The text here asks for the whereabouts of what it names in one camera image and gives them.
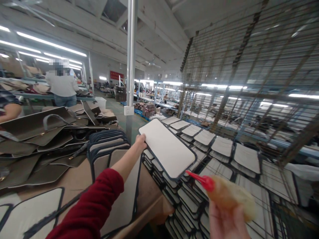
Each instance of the red nozzle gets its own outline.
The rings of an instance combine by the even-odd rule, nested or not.
[[[188,173],[189,176],[192,176],[194,179],[196,179],[198,182],[200,182],[206,191],[212,192],[215,189],[215,182],[213,181],[212,178],[210,178],[208,176],[201,177],[201,176],[194,174],[188,170],[186,170],[186,173]]]

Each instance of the wire shelf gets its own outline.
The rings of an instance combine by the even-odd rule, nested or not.
[[[319,131],[318,43],[318,1],[264,0],[200,30],[186,51],[178,116],[233,141],[230,161],[242,143],[262,165],[256,177],[224,161],[212,167],[214,138],[205,152],[211,160],[196,172],[221,175],[227,166],[237,175],[231,180],[254,187],[265,217],[248,225],[256,238],[313,236],[295,177],[284,166]]]

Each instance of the jeans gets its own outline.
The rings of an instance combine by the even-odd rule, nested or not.
[[[69,97],[54,95],[54,101],[55,101],[55,104],[59,107],[61,106],[71,107],[76,105],[76,95],[69,96]]]

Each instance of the white shirt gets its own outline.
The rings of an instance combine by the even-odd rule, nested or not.
[[[76,95],[79,87],[73,76],[57,76],[53,72],[48,72],[46,75],[48,85],[51,87],[51,92],[62,97],[70,97]]]

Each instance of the red banner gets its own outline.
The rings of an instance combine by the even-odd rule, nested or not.
[[[110,71],[110,78],[113,80],[119,80],[121,77],[121,81],[124,79],[124,75],[115,71]]]

